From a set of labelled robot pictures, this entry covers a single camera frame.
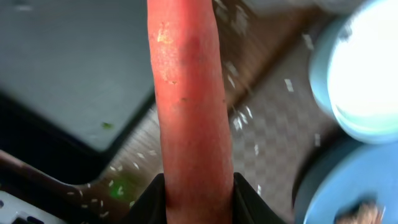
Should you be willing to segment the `blue plate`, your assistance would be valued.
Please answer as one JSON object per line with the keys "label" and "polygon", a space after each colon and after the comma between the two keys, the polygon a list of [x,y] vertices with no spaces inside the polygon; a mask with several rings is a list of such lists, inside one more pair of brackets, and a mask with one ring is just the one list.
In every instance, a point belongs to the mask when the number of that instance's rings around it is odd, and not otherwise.
{"label": "blue plate", "polygon": [[397,223],[397,144],[336,143],[305,175],[294,203],[295,223],[334,223],[363,202]]}

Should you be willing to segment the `brown food scrap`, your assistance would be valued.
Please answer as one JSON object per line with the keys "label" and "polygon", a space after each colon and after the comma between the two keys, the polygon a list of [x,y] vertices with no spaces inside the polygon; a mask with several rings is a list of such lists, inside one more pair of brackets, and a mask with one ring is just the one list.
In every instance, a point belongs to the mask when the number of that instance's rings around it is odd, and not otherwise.
{"label": "brown food scrap", "polygon": [[385,207],[374,202],[363,202],[356,208],[335,218],[335,224],[381,224]]}

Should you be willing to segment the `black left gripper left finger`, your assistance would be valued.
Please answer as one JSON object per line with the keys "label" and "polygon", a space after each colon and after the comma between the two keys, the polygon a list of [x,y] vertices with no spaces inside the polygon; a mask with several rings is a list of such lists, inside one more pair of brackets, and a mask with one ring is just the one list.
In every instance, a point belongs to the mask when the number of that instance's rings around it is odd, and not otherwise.
{"label": "black left gripper left finger", "polygon": [[155,176],[121,224],[167,224],[163,173]]}

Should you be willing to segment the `orange carrot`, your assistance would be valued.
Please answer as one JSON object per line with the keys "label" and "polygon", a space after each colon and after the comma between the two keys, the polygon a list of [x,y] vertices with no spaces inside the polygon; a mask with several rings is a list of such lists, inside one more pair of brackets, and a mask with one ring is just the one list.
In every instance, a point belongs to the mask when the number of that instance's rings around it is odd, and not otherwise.
{"label": "orange carrot", "polygon": [[149,0],[169,223],[231,223],[233,165],[210,0]]}

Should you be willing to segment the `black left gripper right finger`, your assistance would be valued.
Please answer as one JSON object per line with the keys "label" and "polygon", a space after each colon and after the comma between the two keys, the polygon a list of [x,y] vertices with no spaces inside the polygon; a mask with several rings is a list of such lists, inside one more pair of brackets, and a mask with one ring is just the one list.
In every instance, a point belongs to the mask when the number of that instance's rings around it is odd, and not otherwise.
{"label": "black left gripper right finger", "polygon": [[234,173],[232,224],[285,224],[263,201],[249,182]]}

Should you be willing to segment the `light blue rice bowl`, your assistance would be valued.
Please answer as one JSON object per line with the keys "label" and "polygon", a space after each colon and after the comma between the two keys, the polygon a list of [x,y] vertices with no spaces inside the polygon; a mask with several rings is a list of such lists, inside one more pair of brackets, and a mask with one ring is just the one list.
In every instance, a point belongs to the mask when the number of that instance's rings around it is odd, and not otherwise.
{"label": "light blue rice bowl", "polygon": [[309,61],[314,99],[352,138],[397,141],[397,0],[363,1],[334,18]]}

